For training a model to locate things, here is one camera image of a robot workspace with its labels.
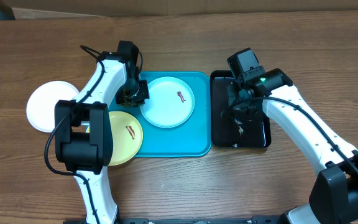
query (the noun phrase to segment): wood grain surface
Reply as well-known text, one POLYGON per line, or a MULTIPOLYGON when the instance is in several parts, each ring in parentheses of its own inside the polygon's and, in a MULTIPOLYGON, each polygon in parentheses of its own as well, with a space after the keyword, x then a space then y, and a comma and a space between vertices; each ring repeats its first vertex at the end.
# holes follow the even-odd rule
MULTIPOLYGON (((48 135, 27 121, 31 93, 52 80, 82 89, 95 61, 79 45, 141 49, 144 70, 228 69, 251 47, 281 68, 330 127, 358 148, 358 11, 0 21, 0 223, 85 217, 71 177, 44 164, 48 135)), ((64 169, 50 153, 52 164, 64 169)), ((238 218, 281 214, 308 201, 315 176, 272 122, 267 149, 218 149, 200 158, 135 159, 109 168, 123 217, 238 218)))

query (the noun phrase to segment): tray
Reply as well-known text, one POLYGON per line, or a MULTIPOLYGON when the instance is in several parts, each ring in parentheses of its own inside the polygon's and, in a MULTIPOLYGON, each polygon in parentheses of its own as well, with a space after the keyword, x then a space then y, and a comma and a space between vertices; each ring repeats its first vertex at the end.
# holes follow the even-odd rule
POLYGON ((174 128, 159 128, 150 124, 140 108, 125 108, 115 104, 109 111, 133 115, 143 129, 143 143, 135 157, 199 157, 211 149, 211 96, 209 78, 201 72, 142 72, 140 79, 147 83, 160 77, 175 77, 193 90, 195 107, 190 118, 174 128))

